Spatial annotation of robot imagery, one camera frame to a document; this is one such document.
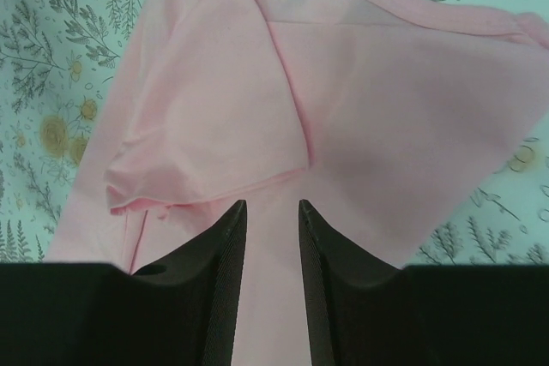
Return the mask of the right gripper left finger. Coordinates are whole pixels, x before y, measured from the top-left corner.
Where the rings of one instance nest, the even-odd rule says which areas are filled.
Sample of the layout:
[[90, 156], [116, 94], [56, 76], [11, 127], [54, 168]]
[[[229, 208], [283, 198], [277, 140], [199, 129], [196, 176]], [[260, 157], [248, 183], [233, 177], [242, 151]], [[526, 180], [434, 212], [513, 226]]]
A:
[[228, 365], [247, 205], [127, 274], [104, 263], [4, 263], [4, 365]]

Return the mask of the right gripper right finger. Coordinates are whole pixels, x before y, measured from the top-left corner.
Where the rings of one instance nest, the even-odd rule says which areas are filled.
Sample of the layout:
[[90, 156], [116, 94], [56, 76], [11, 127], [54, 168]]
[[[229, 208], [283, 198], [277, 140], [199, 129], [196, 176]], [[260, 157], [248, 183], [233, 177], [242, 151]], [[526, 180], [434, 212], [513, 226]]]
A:
[[548, 269], [376, 258], [299, 203], [315, 365], [545, 365]]

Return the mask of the pink t-shirt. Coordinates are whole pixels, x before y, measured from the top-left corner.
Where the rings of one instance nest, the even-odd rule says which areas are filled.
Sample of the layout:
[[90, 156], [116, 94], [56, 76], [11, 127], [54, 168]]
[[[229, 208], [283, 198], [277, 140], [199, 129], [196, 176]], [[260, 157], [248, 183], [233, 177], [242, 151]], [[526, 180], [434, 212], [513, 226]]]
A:
[[400, 266], [547, 108], [535, 14], [145, 0], [45, 258], [133, 272], [244, 199], [232, 361], [307, 365], [299, 201]]

